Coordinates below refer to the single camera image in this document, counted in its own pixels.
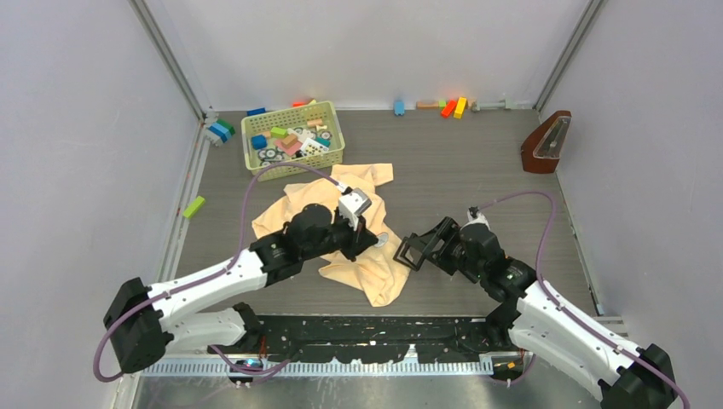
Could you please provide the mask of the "black square frame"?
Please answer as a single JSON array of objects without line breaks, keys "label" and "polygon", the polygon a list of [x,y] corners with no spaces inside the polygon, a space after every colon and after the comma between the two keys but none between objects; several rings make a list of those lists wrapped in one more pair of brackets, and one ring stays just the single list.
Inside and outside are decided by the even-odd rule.
[{"label": "black square frame", "polygon": [[429,234],[411,233],[402,239],[393,259],[404,267],[418,272],[431,254],[430,242]]}]

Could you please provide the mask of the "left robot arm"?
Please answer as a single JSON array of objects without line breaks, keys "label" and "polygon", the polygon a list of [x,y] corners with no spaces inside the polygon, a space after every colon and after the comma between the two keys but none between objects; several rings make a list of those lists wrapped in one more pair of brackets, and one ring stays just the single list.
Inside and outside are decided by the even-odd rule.
[{"label": "left robot arm", "polygon": [[299,274],[304,262],[335,252],[355,261],[379,239],[340,210],[310,204],[282,229],[252,242],[239,255],[177,280],[145,285],[139,277],[125,281],[104,318],[121,373],[150,367],[172,350],[233,345],[254,351],[261,330],[250,311],[206,308],[233,296],[263,289]]}]

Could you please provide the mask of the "round white brooch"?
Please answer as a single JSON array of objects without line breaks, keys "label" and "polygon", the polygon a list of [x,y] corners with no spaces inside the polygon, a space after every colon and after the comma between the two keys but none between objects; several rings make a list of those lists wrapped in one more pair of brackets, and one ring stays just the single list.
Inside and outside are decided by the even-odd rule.
[{"label": "round white brooch", "polygon": [[389,234],[387,232],[383,232],[377,235],[377,243],[374,245],[375,247],[379,248],[384,246],[389,240]]}]

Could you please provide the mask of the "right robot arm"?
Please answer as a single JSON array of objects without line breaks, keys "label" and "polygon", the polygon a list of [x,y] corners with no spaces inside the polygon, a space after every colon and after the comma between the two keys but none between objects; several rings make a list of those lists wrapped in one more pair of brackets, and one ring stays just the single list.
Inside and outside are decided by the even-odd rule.
[{"label": "right robot arm", "polygon": [[483,216],[464,225],[445,217],[429,232],[404,238],[394,258],[414,271],[429,262],[480,285],[499,302],[484,321],[489,343],[541,357],[603,408],[668,408],[681,396],[662,348],[642,348],[585,315],[531,266],[508,256]]}]

